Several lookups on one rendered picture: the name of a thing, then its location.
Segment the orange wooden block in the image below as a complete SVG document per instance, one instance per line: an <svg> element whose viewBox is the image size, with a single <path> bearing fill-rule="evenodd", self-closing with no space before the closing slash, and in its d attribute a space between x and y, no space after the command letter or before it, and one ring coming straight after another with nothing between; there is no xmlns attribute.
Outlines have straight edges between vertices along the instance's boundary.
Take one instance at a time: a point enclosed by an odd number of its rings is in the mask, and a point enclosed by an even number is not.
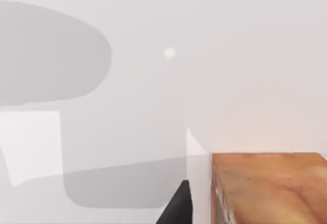
<svg viewBox="0 0 327 224"><path fill-rule="evenodd" d="M318 153L215 153L210 224L327 224Z"/></svg>

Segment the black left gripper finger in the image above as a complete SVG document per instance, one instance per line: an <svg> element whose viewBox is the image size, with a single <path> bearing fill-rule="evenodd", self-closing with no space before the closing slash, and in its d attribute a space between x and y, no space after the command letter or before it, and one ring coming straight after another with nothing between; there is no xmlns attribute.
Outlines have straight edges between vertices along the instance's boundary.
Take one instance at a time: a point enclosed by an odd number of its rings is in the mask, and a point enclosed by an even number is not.
<svg viewBox="0 0 327 224"><path fill-rule="evenodd" d="M155 224L193 224L190 183L183 180Z"/></svg>

